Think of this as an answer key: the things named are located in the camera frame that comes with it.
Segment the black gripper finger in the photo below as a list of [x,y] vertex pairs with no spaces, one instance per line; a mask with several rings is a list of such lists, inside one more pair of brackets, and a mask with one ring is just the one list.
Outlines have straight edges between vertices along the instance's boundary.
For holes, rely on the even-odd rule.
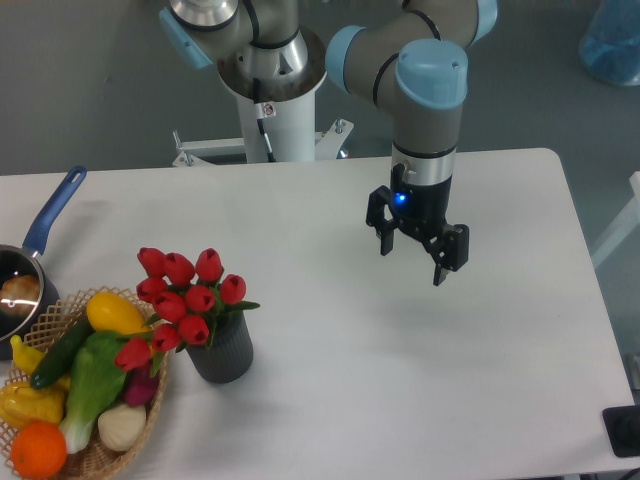
[[426,238],[425,250],[431,255],[435,270],[433,285],[441,285],[450,272],[457,272],[469,258],[470,229],[465,224],[444,223]]
[[385,208],[391,205],[390,190],[387,186],[380,186],[370,193],[368,198],[366,224],[376,231],[380,240],[380,254],[386,256],[394,247],[394,231],[398,222],[394,217],[385,217]]

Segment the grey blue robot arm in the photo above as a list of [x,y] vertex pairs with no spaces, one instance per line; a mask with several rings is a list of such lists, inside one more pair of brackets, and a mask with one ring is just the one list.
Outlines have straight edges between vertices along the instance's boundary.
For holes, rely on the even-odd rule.
[[328,43],[305,28],[294,1],[171,1],[160,25],[196,69],[215,66],[235,96],[251,163],[317,156],[315,94],[325,80],[393,121],[389,183],[368,199],[366,222],[392,250],[401,232],[421,243],[434,280],[469,256],[469,229],[446,210],[467,95],[469,46],[497,18],[493,1],[405,1],[401,15],[347,26]]

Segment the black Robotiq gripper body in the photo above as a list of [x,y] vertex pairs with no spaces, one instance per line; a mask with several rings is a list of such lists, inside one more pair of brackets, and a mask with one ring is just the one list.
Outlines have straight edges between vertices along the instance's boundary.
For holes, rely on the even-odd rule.
[[409,178],[402,163],[391,168],[388,228],[411,237],[441,237],[447,228],[446,211],[452,177],[430,185]]

